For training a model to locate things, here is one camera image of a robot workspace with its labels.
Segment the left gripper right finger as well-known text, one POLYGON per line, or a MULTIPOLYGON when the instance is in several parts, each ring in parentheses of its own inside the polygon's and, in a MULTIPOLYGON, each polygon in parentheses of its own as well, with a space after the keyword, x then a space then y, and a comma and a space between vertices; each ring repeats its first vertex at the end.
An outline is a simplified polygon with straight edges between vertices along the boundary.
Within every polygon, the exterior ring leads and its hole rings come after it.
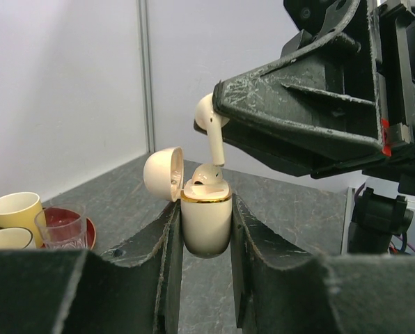
POLYGON ((239 196, 230 253, 244 333, 415 333, 415 256, 310 254, 239 196))

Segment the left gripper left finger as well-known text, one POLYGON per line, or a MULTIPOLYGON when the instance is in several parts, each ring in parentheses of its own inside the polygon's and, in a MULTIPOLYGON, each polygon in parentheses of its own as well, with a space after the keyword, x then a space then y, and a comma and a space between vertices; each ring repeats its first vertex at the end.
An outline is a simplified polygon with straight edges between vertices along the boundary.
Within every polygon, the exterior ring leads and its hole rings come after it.
POLYGON ((0 333, 177 333, 180 203, 101 255, 0 250, 0 333))

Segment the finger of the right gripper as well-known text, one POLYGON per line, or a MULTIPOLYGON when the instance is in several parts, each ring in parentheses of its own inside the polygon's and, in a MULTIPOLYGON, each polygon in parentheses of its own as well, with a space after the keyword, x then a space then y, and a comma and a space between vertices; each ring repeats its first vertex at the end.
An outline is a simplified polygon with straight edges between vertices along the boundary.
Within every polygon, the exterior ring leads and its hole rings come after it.
POLYGON ((224 143, 272 170, 313 179, 385 164, 379 135, 373 127, 358 130, 344 118, 263 125, 231 119, 222 128, 224 143))

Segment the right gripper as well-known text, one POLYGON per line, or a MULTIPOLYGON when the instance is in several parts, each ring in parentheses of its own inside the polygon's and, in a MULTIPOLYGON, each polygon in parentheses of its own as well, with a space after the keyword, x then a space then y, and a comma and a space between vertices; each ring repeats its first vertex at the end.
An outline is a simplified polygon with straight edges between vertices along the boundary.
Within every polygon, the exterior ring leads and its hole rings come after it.
POLYGON ((409 1, 285 1, 280 59, 218 83, 214 109, 296 145, 309 173, 415 174, 409 1))

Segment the cream earbud charging case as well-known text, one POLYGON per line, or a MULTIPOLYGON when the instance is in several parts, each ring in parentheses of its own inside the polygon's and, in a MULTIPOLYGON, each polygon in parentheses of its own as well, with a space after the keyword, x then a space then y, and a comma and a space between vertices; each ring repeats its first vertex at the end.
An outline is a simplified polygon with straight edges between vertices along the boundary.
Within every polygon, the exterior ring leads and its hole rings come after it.
POLYGON ((184 177, 180 147, 153 153, 143 167, 143 181, 154 197, 180 202, 182 234, 186 249, 201 258, 221 255, 230 242, 232 189, 223 178, 218 184, 193 184, 184 177))

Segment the cream earbud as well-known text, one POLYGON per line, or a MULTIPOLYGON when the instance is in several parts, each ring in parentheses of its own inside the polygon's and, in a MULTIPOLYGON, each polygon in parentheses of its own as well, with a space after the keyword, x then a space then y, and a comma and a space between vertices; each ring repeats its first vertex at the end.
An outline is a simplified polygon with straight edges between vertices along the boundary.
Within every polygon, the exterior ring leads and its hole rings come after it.
POLYGON ((224 166, 225 154, 222 136, 222 127, 224 127, 229 119, 225 118, 214 111, 213 94, 210 93, 203 97, 196 105, 194 120, 196 124, 207 132, 210 144, 210 152, 212 155, 212 163, 215 166, 224 166))
POLYGON ((218 184, 223 181, 222 170, 213 164, 201 164, 191 178, 193 184, 218 184))

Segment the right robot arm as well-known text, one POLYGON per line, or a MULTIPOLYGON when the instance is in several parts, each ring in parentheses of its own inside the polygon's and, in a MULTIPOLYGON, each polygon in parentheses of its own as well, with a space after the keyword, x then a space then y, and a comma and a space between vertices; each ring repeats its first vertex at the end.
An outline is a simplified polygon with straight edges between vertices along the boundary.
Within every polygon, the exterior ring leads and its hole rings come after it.
POLYGON ((412 222, 415 6, 285 1, 297 35, 278 60, 220 81, 197 107, 215 165, 233 145, 272 170, 322 179, 360 170, 398 183, 355 201, 348 250, 380 254, 412 222))

